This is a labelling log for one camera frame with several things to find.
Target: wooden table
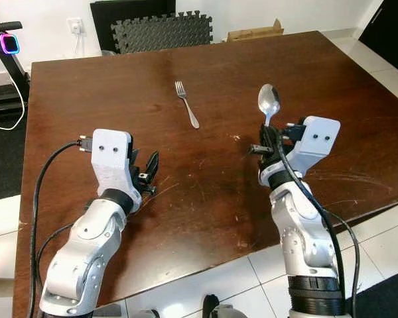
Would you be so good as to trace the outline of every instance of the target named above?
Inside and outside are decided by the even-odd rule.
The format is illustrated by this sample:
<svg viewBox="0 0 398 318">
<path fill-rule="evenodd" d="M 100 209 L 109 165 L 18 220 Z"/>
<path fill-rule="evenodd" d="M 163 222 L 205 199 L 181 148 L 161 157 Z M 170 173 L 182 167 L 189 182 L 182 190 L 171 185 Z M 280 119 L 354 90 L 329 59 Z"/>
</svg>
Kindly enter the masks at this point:
<svg viewBox="0 0 398 318">
<path fill-rule="evenodd" d="M 281 97 L 278 127 L 301 116 L 337 119 L 332 153 L 306 181 L 347 220 L 398 202 L 398 99 L 318 32 L 123 56 L 33 64 L 14 317 L 24 317 L 36 177 L 51 152 L 96 128 L 128 131 L 137 163 L 160 151 L 156 197 L 145 197 L 106 270 L 99 305 L 278 244 L 269 189 L 257 182 L 263 114 L 257 94 Z M 191 127 L 174 81 L 182 80 L 200 129 Z M 40 195 L 38 244 L 83 214 L 96 196 L 90 155 L 62 153 Z M 68 234 L 50 243 L 42 277 Z"/>
</svg>

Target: wall outlet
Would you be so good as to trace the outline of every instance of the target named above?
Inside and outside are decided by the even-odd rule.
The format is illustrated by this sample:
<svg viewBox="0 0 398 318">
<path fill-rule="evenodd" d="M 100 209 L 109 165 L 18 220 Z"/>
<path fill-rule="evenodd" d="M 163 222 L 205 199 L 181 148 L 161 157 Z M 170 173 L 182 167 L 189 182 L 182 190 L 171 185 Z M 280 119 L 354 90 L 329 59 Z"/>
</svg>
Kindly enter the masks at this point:
<svg viewBox="0 0 398 318">
<path fill-rule="evenodd" d="M 68 23 L 69 31 L 72 34 L 84 33 L 84 26 L 81 18 L 67 18 L 66 22 Z"/>
</svg>

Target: silver fork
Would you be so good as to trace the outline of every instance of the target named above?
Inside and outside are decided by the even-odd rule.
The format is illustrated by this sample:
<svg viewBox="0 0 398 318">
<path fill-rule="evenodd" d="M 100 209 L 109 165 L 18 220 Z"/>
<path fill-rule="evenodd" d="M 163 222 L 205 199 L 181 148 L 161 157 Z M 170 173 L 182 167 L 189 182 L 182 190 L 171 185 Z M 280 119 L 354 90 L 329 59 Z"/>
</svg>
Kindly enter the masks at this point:
<svg viewBox="0 0 398 318">
<path fill-rule="evenodd" d="M 190 107 L 187 104 L 187 99 L 186 99 L 187 94 L 186 94 L 186 91 L 184 90 L 184 86 L 181 81 L 175 82 L 175 91 L 177 92 L 177 96 L 179 96 L 184 101 L 184 104 L 186 104 L 188 116 L 190 117 L 190 122 L 192 123 L 192 126 L 196 129 L 198 129 L 199 128 L 198 119 L 196 119 L 192 110 L 190 109 Z"/>
</svg>

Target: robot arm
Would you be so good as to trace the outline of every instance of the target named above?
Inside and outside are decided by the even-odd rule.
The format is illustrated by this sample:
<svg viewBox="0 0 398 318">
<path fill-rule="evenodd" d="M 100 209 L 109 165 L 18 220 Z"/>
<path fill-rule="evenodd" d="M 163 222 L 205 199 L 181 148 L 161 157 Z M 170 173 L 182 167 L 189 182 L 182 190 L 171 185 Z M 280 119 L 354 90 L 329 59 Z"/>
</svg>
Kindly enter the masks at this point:
<svg viewBox="0 0 398 318">
<path fill-rule="evenodd" d="M 277 139 L 282 134 L 292 142 L 283 145 L 284 153 L 301 179 L 310 167 L 330 153 L 339 129 L 338 121 L 315 116 L 296 125 L 288 124 L 282 132 L 274 126 L 262 125 L 261 144 L 251 146 L 251 153 L 261 155 L 258 181 L 272 189 L 271 214 L 279 230 L 289 279 L 290 318 L 349 315 L 345 315 L 344 295 L 338 285 L 333 242 L 320 214 L 285 170 L 276 147 Z"/>
<path fill-rule="evenodd" d="M 82 147 L 92 153 L 99 198 L 74 223 L 68 242 L 48 267 L 40 308 L 53 317 L 89 317 L 127 216 L 139 209 L 141 193 L 156 191 L 149 184 L 158 169 L 158 153 L 141 174 L 133 165 L 137 150 L 127 132 L 96 129 L 93 139 L 82 137 Z"/>
</svg>

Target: silver spoon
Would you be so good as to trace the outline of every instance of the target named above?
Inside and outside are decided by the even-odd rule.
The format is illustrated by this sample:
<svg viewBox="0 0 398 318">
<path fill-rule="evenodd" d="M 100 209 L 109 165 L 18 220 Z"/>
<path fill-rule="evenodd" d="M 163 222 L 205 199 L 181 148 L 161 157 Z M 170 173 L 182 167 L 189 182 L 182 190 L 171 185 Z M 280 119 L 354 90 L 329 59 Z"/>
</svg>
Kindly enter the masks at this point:
<svg viewBox="0 0 398 318">
<path fill-rule="evenodd" d="M 265 84 L 259 90 L 258 107 L 265 114 L 265 126 L 270 125 L 270 118 L 280 110 L 279 94 L 270 84 Z"/>
</svg>

